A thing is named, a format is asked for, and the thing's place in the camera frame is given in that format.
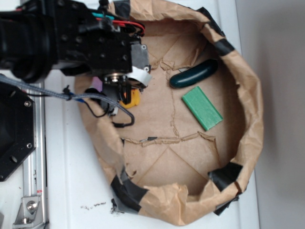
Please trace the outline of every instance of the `gray cable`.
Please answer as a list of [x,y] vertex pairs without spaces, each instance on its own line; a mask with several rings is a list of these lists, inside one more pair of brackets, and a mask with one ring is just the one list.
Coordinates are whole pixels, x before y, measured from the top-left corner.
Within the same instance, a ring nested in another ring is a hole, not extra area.
[[40,87],[36,87],[34,85],[30,85],[28,83],[22,82],[22,81],[17,81],[14,79],[10,79],[8,77],[6,77],[3,74],[0,74],[0,82],[3,83],[7,83],[16,87],[22,87],[25,89],[30,89],[36,92],[40,92],[42,94],[46,94],[49,96],[53,96],[53,97],[57,97],[60,99],[65,99],[65,100],[79,100],[79,99],[83,99],[83,98],[91,98],[91,99],[100,99],[103,100],[109,104],[112,104],[114,106],[117,106],[118,108],[120,108],[122,111],[124,111],[127,115],[130,116],[130,118],[132,119],[131,123],[129,124],[115,124],[116,127],[125,127],[125,126],[129,126],[129,125],[133,125],[134,124],[134,116],[132,113],[130,113],[128,110],[126,110],[122,105],[120,105],[118,102],[113,101],[111,99],[109,99],[108,97],[102,95],[102,94],[94,94],[94,93],[85,93],[85,94],[72,94],[72,95],[67,95],[67,94],[61,94],[61,93],[57,93],[57,92],[53,92],[44,88],[40,88]]

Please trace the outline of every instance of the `purple object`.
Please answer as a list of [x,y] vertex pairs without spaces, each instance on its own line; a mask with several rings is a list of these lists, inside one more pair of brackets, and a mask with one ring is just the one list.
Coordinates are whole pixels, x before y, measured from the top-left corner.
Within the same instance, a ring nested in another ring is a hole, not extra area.
[[101,92],[103,90],[103,82],[97,76],[95,76],[92,79],[92,87]]

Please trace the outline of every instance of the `red wire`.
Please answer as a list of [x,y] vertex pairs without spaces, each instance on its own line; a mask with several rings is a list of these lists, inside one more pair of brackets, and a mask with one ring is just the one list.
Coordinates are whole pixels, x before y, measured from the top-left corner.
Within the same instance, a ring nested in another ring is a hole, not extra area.
[[120,21],[120,20],[113,20],[112,21],[114,24],[118,24],[119,26],[122,26],[122,25],[126,25],[126,24],[129,24],[129,25],[134,25],[138,28],[140,28],[142,30],[141,34],[144,34],[145,33],[145,28],[144,26],[142,26],[141,24],[139,23],[136,23],[136,22],[133,22],[133,21]]

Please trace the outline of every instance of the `black tape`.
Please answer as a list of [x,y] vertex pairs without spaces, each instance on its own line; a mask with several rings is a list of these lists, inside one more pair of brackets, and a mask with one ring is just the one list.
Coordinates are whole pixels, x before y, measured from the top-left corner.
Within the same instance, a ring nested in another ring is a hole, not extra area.
[[242,166],[230,162],[225,167],[209,172],[208,175],[220,191],[235,182],[242,170]]
[[130,1],[121,0],[114,1],[115,14],[123,18],[129,18],[130,16]]
[[114,200],[117,205],[116,211],[138,214],[141,209],[139,203],[148,190],[132,183],[125,171],[121,174],[121,181],[123,184],[115,176],[111,183]]
[[216,210],[214,211],[214,213],[215,213],[216,215],[218,215],[218,216],[221,215],[221,213],[223,213],[223,211],[224,211],[226,208],[228,208],[232,202],[238,201],[238,200],[239,200],[239,196],[235,197],[234,199],[232,199],[232,200],[230,200],[230,201],[228,201],[228,202],[225,202],[225,203],[223,203],[223,204],[221,204],[221,205],[218,205],[218,206],[216,207]]
[[218,55],[220,56],[226,56],[227,54],[235,50],[235,48],[225,38],[215,42],[214,46]]
[[216,31],[216,33],[218,33],[218,34],[220,34],[222,36],[225,36],[224,32],[220,29],[220,27],[215,22],[214,18],[211,16],[211,14],[209,13],[209,11],[206,8],[201,7],[197,11],[202,13],[205,17],[207,17],[210,20],[210,22],[208,24],[210,25],[210,27],[212,29],[214,29]]

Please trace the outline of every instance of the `yellow object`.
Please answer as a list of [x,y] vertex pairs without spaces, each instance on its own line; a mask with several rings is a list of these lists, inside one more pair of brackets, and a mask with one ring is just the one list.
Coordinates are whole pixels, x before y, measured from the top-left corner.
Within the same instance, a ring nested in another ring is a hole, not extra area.
[[140,92],[138,89],[132,89],[132,101],[130,102],[130,104],[126,105],[122,101],[120,101],[120,104],[126,109],[137,106],[139,105],[139,103],[140,103]]

